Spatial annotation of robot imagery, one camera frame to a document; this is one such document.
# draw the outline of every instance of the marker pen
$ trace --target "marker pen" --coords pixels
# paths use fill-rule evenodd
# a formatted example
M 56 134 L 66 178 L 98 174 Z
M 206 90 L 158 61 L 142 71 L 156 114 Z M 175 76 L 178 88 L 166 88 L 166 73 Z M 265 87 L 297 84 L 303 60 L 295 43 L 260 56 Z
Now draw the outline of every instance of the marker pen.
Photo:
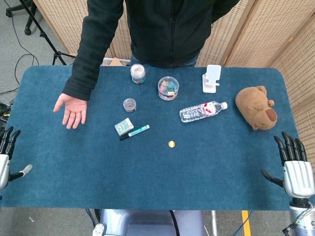
M 119 139 L 120 139 L 120 140 L 124 140 L 124 139 L 129 138 L 129 137 L 131 137 L 131 136 L 133 136 L 133 135 L 136 135 L 136 134 L 138 134 L 138 133 L 141 133 L 142 131 L 145 131 L 145 130 L 147 130 L 147 129 L 149 129 L 149 128 L 150 128 L 150 127 L 149 127 L 149 125 L 147 124 L 147 125 L 145 125 L 145 126 L 139 128 L 139 129 L 137 129 L 137 130 L 135 130 L 135 131 L 132 131 L 132 132 L 127 133 L 127 134 L 123 134 L 122 136 L 120 136 Z

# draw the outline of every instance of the person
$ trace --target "person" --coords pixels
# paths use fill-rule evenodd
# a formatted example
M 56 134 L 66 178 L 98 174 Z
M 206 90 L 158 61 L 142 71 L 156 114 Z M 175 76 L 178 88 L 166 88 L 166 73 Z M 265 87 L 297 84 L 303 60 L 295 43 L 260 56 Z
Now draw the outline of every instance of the person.
M 159 67 L 194 66 L 211 34 L 211 24 L 238 1 L 126 0 L 131 61 Z M 72 74 L 54 107 L 58 112 L 65 105 L 67 129 L 86 121 L 87 101 L 124 9 L 123 0 L 88 0 L 87 4 Z

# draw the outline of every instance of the brown plush toy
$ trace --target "brown plush toy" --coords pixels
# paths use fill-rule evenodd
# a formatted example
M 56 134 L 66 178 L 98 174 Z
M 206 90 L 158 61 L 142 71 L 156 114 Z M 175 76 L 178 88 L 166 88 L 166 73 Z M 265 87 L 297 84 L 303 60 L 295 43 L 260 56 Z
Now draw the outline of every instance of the brown plush toy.
M 235 103 L 254 130 L 266 130 L 275 126 L 278 116 L 271 108 L 275 103 L 273 100 L 268 100 L 264 86 L 241 90 L 236 96 Z

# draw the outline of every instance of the silver robotic hand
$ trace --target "silver robotic hand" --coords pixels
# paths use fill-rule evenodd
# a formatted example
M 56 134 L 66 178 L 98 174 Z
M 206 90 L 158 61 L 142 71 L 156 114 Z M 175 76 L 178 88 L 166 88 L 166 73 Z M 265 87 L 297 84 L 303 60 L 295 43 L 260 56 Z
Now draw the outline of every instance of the silver robotic hand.
M 305 147 L 299 139 L 294 139 L 282 132 L 285 145 L 275 136 L 280 151 L 283 166 L 283 180 L 275 178 L 261 170 L 264 177 L 270 182 L 283 187 L 285 192 L 292 197 L 290 202 L 290 216 L 292 224 L 283 229 L 289 236 L 292 231 L 294 236 L 315 236 L 314 205 L 309 198 L 315 195 L 314 175 L 310 162 L 307 161 Z
M 10 162 L 15 142 L 21 133 L 21 131 L 18 130 L 10 137 L 12 131 L 13 127 L 10 127 L 0 133 L 0 191 L 7 186 L 8 182 L 25 176 L 32 168 L 32 165 L 27 165 L 23 170 L 10 174 Z

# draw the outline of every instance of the gold coin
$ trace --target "gold coin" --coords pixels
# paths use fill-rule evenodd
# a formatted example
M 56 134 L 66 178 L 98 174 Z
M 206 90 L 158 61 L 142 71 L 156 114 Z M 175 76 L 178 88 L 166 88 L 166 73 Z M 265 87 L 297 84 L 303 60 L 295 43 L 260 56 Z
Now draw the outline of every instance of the gold coin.
M 169 146 L 170 148 L 175 147 L 175 142 L 174 142 L 174 141 L 169 141 L 169 142 L 168 142 L 168 146 Z

